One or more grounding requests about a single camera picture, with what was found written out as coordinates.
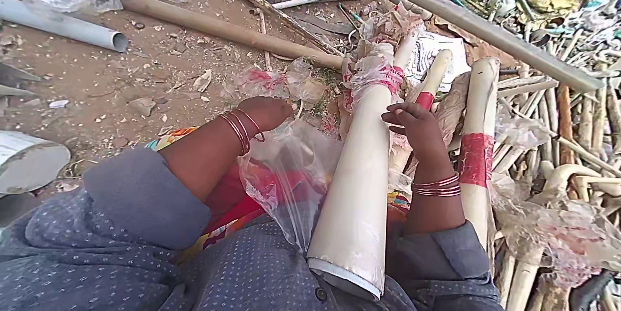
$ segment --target fingers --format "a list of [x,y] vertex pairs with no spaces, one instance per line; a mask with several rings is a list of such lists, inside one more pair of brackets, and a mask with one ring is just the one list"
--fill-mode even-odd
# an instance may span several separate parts
[[406,135],[406,129],[405,128],[401,128],[399,126],[391,125],[391,126],[388,127],[388,129],[390,129],[392,132],[395,132],[397,134]]
[[384,113],[382,113],[382,119],[386,123],[401,125],[401,122],[397,119],[397,115],[395,115],[392,112],[384,112]]
[[397,109],[401,109],[401,110],[407,111],[409,114],[418,118],[419,120],[424,120],[428,117],[433,117],[430,111],[428,111],[424,107],[420,106],[420,104],[417,104],[415,102],[395,103],[394,105],[390,105],[386,109],[392,112],[396,111]]

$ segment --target red tape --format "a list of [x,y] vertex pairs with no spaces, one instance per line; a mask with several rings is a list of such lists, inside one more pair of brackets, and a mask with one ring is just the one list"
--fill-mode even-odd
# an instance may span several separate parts
[[473,133],[462,137],[460,149],[460,183],[487,188],[492,180],[494,137],[485,133]]

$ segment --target forearm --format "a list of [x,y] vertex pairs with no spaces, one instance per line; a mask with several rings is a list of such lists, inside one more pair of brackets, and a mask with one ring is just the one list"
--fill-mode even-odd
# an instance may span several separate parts
[[[247,117],[241,113],[237,116],[244,123],[249,138],[257,134]],[[161,149],[159,154],[166,159],[168,168],[177,179],[204,202],[241,152],[239,137],[220,117]]]
[[[414,184],[427,184],[447,179],[455,173],[445,153],[433,159],[420,160],[414,174]],[[456,185],[447,184],[444,188]],[[425,196],[412,191],[412,204],[408,212],[404,234],[429,233],[462,226],[466,219],[461,196]]]

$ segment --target hand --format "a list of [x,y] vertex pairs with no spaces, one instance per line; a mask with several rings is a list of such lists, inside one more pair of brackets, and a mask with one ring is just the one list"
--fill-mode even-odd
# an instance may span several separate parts
[[242,101],[238,108],[247,113],[259,125],[261,132],[274,129],[293,113],[293,109],[287,104],[287,101],[271,97],[252,97]]
[[414,155],[421,164],[448,159],[438,123],[430,111],[411,102],[395,103],[387,109],[388,112],[382,114],[382,119],[387,123],[403,126],[403,128],[398,126],[389,128],[397,134],[408,137]]

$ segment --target polka dot jacket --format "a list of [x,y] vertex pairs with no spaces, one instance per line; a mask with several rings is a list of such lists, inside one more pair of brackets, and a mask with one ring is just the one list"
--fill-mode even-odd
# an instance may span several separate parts
[[310,272],[266,215],[175,264],[209,218],[157,153],[125,151],[3,232],[0,310],[501,310],[470,223],[399,238],[370,302]]

